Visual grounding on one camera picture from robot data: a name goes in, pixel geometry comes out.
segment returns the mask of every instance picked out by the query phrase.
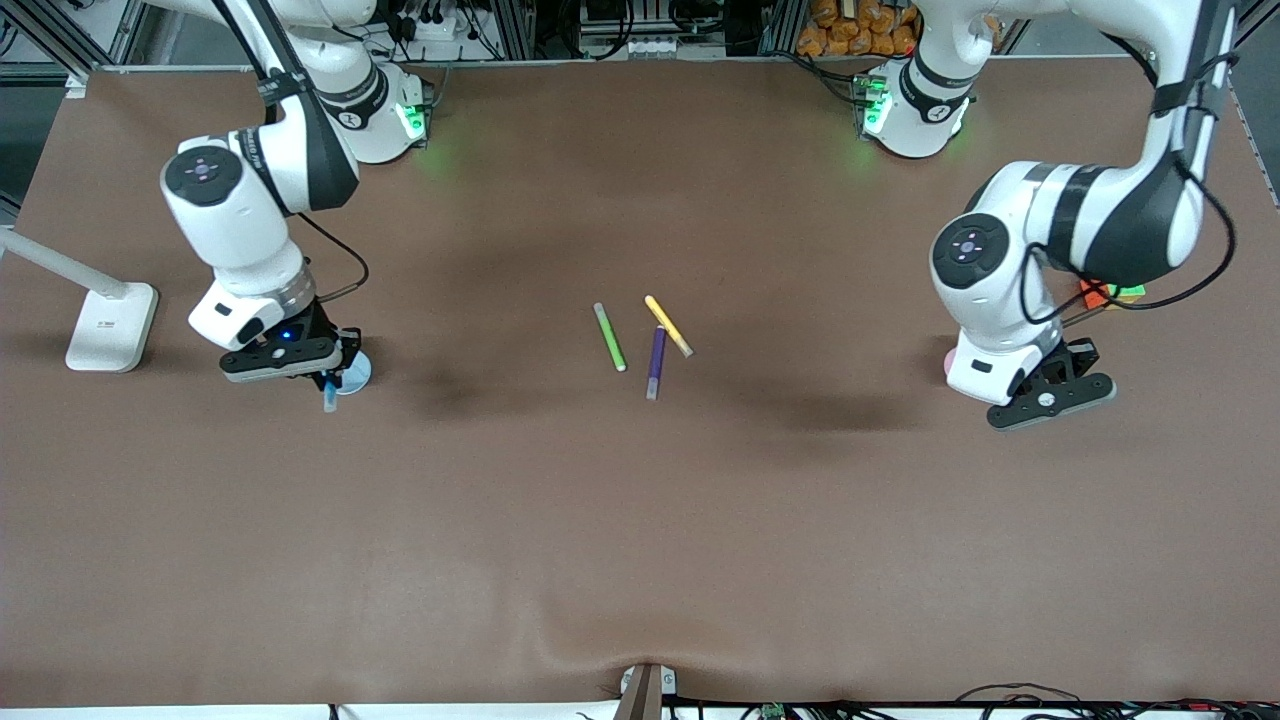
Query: purple marker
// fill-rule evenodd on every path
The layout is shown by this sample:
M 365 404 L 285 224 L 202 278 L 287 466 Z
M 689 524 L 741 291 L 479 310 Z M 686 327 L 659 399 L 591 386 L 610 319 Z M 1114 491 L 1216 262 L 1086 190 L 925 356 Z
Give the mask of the purple marker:
M 649 354 L 649 389 L 645 400 L 658 400 L 658 383 L 662 380 L 662 351 L 667 347 L 667 328 L 653 329 L 653 352 Z

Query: white pole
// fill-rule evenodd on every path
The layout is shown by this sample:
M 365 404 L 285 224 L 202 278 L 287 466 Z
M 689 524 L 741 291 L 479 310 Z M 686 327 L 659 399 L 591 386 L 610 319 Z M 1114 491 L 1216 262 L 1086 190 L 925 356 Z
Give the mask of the white pole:
M 128 288 L 120 281 L 100 273 L 79 260 L 73 260 L 56 250 L 45 247 L 35 240 L 20 236 L 12 229 L 0 228 L 0 247 L 104 297 L 119 300 L 128 292 Z

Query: brown table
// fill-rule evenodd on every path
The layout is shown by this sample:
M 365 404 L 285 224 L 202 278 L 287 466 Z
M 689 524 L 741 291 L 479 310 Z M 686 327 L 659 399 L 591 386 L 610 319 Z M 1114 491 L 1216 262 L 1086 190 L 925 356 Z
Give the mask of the brown table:
M 1006 161 L 1132 161 L 1149 94 L 1123 60 L 979 90 L 908 161 L 787 65 L 460 70 L 431 147 L 319 217 L 374 272 L 332 314 L 376 382 L 324 415 L 186 324 L 209 270 L 157 176 L 257 122 L 251 78 L 92 78 L 18 229 L 161 301 L 136 372 L 79 375 L 81 292 L 3 264 L 3 702 L 590 700 L 643 660 L 741 700 L 1276 697 L 1280 222 L 1242 124 L 1233 270 L 1080 325 L 1119 400 L 998 434 L 942 382 L 927 249 Z M 657 404 L 646 292 L 698 348 Z

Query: white stand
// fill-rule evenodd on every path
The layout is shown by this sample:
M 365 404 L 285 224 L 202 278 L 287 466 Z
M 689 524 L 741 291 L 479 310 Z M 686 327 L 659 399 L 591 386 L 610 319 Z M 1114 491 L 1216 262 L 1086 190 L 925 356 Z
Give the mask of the white stand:
M 0 228 L 0 247 L 88 288 L 67 366 L 84 373 L 127 373 L 142 360 L 160 295 L 146 283 L 123 283 L 83 263 Z

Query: yellow marker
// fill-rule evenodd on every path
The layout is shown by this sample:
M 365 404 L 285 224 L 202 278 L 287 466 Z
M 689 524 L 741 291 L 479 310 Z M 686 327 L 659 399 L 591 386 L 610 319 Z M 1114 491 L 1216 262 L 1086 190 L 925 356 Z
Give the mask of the yellow marker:
M 667 313 L 663 311 L 662 305 L 658 305 L 658 301 L 654 300 L 652 295 L 644 296 L 644 304 L 649 306 L 649 311 L 653 313 L 654 318 L 658 318 L 658 322 L 662 323 L 662 327 L 667 328 L 667 334 L 671 336 L 671 342 L 676 343 L 676 347 L 680 348 L 680 352 L 685 357 L 692 355 L 694 348 L 689 347 L 689 343 L 685 342 L 685 336 L 680 334 L 680 331 L 676 329 L 676 324 L 672 323 L 671 318 L 667 316 Z

